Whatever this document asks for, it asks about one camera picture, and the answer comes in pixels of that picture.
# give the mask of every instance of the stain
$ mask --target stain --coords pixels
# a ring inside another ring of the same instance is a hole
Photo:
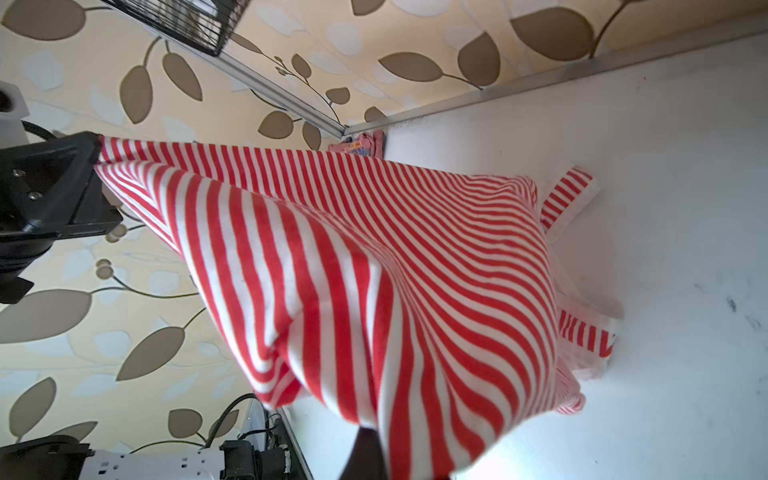
[[[750,326],[752,327],[752,330],[754,330],[756,332],[762,332],[763,331],[763,324],[758,319],[756,319],[755,317],[753,317],[751,315],[745,315],[744,319],[750,324]]]

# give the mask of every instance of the striped garment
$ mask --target striped garment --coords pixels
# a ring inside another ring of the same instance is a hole
[[[608,348],[563,311],[545,230],[568,205],[553,190],[540,224],[530,178],[109,137],[96,171],[186,260],[261,400],[309,393],[376,429],[391,478],[446,476],[526,418],[580,411],[571,370]]]

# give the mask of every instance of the wire mesh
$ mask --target wire mesh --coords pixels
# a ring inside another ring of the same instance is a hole
[[[218,56],[250,0],[104,0],[186,45]]]

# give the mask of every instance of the black wire basket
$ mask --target black wire basket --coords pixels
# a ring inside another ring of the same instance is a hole
[[[250,0],[104,0],[141,23],[218,56]]]

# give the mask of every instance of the leaf-patterned wallpaper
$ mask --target leaf-patterned wallpaper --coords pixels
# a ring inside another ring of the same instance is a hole
[[[253,0],[225,51],[354,125],[761,8],[768,0]]]
[[[0,0],[0,15],[0,78],[49,130],[285,148],[328,141],[95,0]],[[0,306],[0,445],[63,433],[123,453],[194,449],[250,391],[184,262],[121,209],[125,221],[108,235],[56,242],[25,271],[32,293]],[[220,440],[239,433],[246,410],[229,414]],[[173,443],[142,448],[163,441]]]

